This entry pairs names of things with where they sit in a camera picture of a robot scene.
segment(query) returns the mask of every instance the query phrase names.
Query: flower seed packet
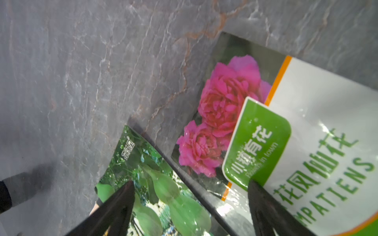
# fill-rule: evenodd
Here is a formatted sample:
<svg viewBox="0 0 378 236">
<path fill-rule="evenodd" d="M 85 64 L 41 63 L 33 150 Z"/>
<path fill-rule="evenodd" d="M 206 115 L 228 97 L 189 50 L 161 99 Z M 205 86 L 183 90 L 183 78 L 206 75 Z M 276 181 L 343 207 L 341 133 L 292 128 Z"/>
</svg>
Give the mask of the flower seed packet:
<svg viewBox="0 0 378 236">
<path fill-rule="evenodd" d="M 222 33 L 203 79 L 197 112 L 172 153 L 194 180 L 250 223 L 247 197 L 224 176 L 222 164 L 245 99 L 264 103 L 284 61 L 278 52 Z"/>
<path fill-rule="evenodd" d="M 254 179 L 318 236 L 376 235 L 378 93 L 223 37 L 173 158 L 238 212 Z"/>
<path fill-rule="evenodd" d="M 97 195 L 105 202 L 129 180 L 136 193 L 128 235 L 227 235 L 155 148 L 126 125 Z"/>
</svg>

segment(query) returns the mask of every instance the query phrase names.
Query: stone countertop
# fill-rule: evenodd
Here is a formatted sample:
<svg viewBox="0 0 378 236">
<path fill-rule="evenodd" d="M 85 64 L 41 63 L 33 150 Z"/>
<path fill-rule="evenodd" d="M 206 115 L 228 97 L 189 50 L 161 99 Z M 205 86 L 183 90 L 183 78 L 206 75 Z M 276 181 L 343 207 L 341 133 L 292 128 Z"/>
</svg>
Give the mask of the stone countertop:
<svg viewBox="0 0 378 236">
<path fill-rule="evenodd" d="M 50 164 L 8 235 L 87 217 L 124 124 L 169 157 L 221 31 L 378 89 L 372 0 L 1 0 L 0 178 Z"/>
</svg>

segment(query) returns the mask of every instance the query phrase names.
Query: rose image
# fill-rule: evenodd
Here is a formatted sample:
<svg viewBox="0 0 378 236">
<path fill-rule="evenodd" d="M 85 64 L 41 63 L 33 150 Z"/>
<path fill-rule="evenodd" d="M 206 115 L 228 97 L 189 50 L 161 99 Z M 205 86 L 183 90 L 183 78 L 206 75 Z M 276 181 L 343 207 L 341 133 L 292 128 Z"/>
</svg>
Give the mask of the rose image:
<svg viewBox="0 0 378 236">
<path fill-rule="evenodd" d="M 202 91 L 198 112 L 202 122 L 213 128 L 222 150 L 228 148 L 245 98 L 264 103 L 270 88 L 251 56 L 235 56 L 228 65 L 217 63 Z"/>
<path fill-rule="evenodd" d="M 217 140 L 207 124 L 197 127 L 194 120 L 184 128 L 184 136 L 177 140 L 180 165 L 190 166 L 197 174 L 204 173 L 207 177 L 215 176 L 215 168 L 223 159 Z"/>
</svg>

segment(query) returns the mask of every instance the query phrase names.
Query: impatiens seed packet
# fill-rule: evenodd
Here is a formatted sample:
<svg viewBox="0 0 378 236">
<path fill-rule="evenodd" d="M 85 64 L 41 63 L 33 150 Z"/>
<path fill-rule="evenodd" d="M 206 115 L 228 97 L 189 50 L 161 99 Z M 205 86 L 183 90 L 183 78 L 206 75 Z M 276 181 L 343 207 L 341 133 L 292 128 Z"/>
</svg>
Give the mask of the impatiens seed packet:
<svg viewBox="0 0 378 236">
<path fill-rule="evenodd" d="M 377 92 L 222 37 L 173 159 L 238 212 L 254 179 L 318 236 L 377 235 Z"/>
<path fill-rule="evenodd" d="M 128 235 L 227 235 L 153 146 L 125 126 L 97 195 L 105 202 L 129 180 L 136 193 Z"/>
</svg>

